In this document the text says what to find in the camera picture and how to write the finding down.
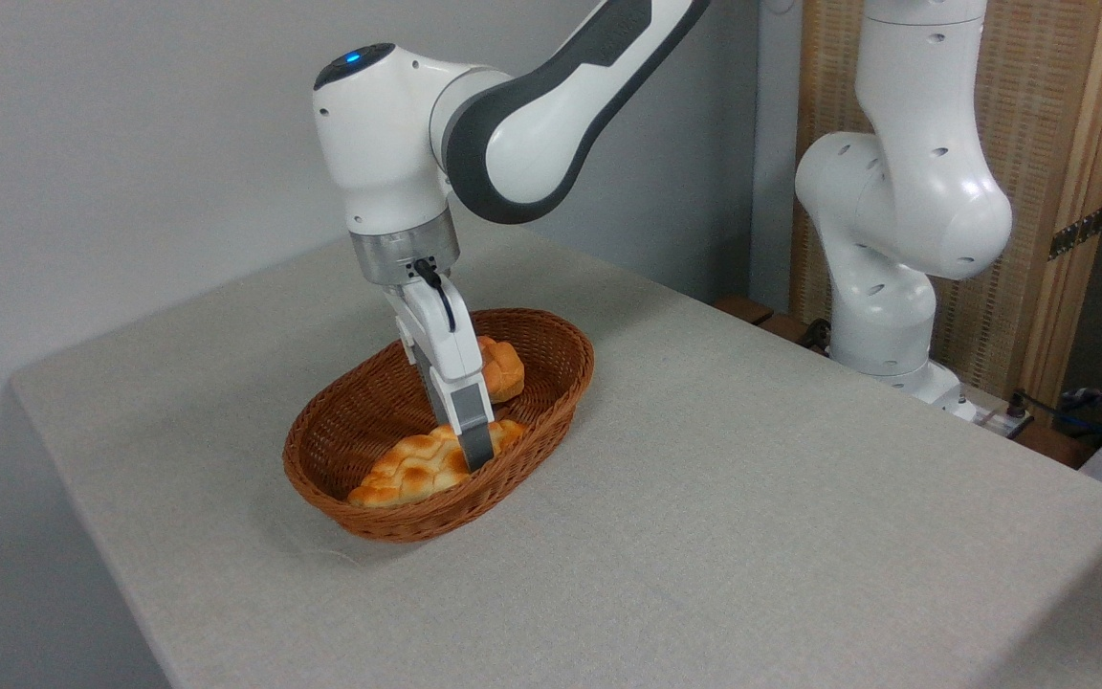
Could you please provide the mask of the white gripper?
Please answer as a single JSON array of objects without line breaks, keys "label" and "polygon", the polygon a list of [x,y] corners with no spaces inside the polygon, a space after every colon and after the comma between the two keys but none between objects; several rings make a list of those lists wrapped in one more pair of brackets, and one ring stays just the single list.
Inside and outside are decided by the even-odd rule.
[{"label": "white gripper", "polygon": [[[490,397],[465,301],[445,274],[385,286],[409,360],[417,366],[437,424],[456,433],[473,473],[495,456]],[[460,389],[452,385],[464,385]]]}]

